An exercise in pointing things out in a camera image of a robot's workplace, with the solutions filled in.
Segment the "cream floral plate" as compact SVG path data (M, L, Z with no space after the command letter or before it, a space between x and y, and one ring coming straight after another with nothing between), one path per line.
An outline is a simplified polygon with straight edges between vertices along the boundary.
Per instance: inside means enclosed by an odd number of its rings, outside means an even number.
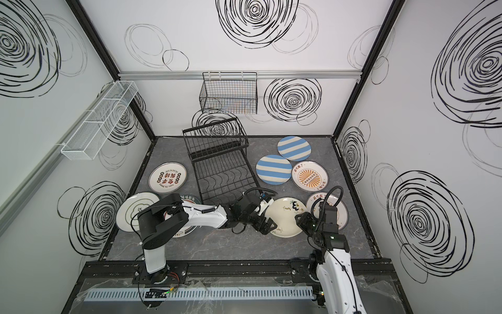
M302 233L295 217L307 211L303 202L295 198L275 200L266 210L265 216L277 225L271 233L279 238L292 238Z

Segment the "black wire dish rack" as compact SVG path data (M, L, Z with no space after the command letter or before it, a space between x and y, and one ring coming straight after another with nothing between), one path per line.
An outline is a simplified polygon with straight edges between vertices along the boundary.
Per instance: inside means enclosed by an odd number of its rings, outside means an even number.
M182 135L204 204L229 204L259 187L247 158L248 137L237 117L212 117Z

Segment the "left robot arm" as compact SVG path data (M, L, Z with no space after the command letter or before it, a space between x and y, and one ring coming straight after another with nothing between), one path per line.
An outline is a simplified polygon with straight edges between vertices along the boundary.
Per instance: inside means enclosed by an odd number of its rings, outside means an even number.
M180 194L172 193L137 213L145 267L152 275L167 267L166 244L184 227L205 226L233 229L238 225L253 227L267 235L277 228L265 216L277 193L267 188L250 188L228 204L191 204Z

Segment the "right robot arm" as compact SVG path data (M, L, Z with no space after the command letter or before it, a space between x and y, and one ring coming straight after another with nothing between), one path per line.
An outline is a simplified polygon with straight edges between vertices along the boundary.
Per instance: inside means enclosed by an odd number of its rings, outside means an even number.
M366 313L352 270L349 243L339 233L336 208L320 209L318 218L312 213L296 215L295 223L319 247L311 255L310 265L311 276L322 288L319 304L328 313Z

